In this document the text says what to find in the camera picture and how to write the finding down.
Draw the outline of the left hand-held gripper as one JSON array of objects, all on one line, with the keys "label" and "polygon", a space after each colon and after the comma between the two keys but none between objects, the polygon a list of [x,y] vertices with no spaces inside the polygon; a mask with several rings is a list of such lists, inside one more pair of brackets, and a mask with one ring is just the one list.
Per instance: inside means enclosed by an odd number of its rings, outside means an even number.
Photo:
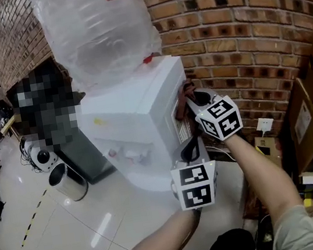
[{"label": "left hand-held gripper", "polygon": [[201,137],[192,136],[173,153],[171,189],[182,210],[215,203],[216,161],[210,160]]}]

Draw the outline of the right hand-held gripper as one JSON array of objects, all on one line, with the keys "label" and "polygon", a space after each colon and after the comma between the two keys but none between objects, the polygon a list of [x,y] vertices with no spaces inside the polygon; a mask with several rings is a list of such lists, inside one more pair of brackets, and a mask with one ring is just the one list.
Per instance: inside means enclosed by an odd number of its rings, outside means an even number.
[{"label": "right hand-held gripper", "polygon": [[205,134],[224,141],[241,130],[243,122],[233,100],[229,96],[224,96],[214,102],[217,96],[218,93],[212,89],[197,88],[194,97],[187,97],[186,102],[196,114],[196,120],[203,127]]}]

